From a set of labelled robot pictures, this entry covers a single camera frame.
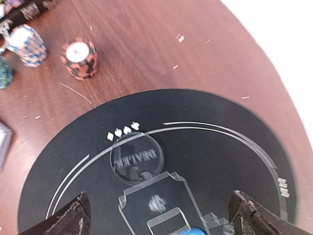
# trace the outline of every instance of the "white floor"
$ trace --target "white floor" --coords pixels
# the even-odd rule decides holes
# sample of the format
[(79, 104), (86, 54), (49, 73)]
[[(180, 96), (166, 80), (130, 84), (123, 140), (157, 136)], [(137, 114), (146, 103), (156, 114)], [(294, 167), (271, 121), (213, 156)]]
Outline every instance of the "white floor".
[(313, 1), (222, 2), (274, 64), (313, 146)]

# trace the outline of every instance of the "reddish-brown table surface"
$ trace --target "reddish-brown table surface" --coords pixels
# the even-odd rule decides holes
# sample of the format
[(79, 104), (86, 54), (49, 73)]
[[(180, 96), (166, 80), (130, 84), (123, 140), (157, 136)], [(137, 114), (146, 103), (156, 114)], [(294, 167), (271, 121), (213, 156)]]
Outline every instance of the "reddish-brown table surface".
[[(0, 119), (15, 131), (0, 172), (0, 234), (17, 233), (27, 174), (62, 128), (104, 102), (162, 88), (208, 91), (258, 115), (290, 156), (297, 225), (313, 233), (313, 153), (305, 130), (272, 63), (221, 2), (62, 0), (29, 25), (45, 41), (49, 55), (35, 69), (12, 52), (4, 55), (17, 73), (0, 91)], [(184, 36), (181, 43), (179, 35)], [(83, 82), (69, 75), (59, 57), (62, 45), (77, 36), (91, 39), (99, 55), (97, 75)]]

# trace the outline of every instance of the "poker chip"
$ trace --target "poker chip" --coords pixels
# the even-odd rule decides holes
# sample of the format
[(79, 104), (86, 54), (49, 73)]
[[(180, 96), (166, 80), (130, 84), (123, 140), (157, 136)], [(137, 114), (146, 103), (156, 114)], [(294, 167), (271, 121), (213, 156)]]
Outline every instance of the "poker chip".
[(77, 80), (93, 77), (98, 71), (98, 54), (89, 40), (76, 38), (76, 41), (62, 47), (60, 56), (68, 72)]
[(37, 67), (47, 57), (48, 51), (40, 35), (26, 24), (15, 27), (5, 40), (7, 49), (16, 53), (27, 67)]
[(12, 82), (14, 70), (0, 57), (0, 89), (5, 89)]

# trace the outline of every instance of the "black poker mat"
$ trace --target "black poker mat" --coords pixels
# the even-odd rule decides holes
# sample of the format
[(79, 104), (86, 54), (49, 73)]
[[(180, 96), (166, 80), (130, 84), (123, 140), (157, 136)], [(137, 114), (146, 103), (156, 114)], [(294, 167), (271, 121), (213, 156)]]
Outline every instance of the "black poker mat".
[[(115, 175), (116, 130), (118, 136), (119, 130), (146, 133), (159, 144), (164, 166), (158, 176), (164, 179), (133, 190), (136, 186)], [(261, 120), (227, 99), (177, 89), (124, 96), (82, 115), (45, 147), (22, 190), (19, 231), (45, 220), (81, 191), (91, 202), (93, 235), (152, 234), (148, 225), (155, 221), (147, 220), (167, 212), (184, 214), (190, 227), (222, 234), (212, 224), (227, 223), (234, 190), (294, 223), (296, 187), (288, 158)], [(130, 192), (126, 199), (124, 191)], [(152, 202), (160, 207), (155, 210)], [(155, 225), (153, 233), (159, 230)]]

